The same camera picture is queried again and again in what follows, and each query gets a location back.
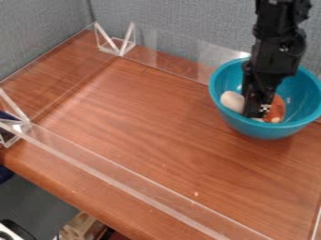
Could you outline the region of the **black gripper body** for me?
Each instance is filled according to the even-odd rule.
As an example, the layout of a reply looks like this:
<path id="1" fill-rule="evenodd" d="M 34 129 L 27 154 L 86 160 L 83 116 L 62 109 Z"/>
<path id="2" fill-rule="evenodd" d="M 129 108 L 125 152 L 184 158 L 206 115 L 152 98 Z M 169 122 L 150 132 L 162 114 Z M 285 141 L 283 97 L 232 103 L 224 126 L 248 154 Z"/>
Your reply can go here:
<path id="1" fill-rule="evenodd" d="M 300 27 L 311 16 L 312 0 L 256 0 L 250 65 L 261 80 L 293 76 L 308 49 Z"/>

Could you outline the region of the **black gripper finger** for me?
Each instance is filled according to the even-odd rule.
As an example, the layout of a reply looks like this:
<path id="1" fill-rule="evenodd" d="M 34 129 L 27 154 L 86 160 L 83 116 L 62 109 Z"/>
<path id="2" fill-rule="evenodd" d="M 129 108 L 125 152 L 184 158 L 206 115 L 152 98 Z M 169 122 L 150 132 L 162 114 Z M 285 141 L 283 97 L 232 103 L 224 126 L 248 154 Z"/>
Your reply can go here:
<path id="1" fill-rule="evenodd" d="M 280 81 L 268 77 L 256 78 L 252 74 L 252 83 L 245 97 L 244 115 L 249 118 L 264 117 L 272 108 L 272 101 Z"/>
<path id="2" fill-rule="evenodd" d="M 252 84 L 252 63 L 250 60 L 242 63 L 244 79 L 242 79 L 242 96 L 248 94 L 248 89 Z"/>

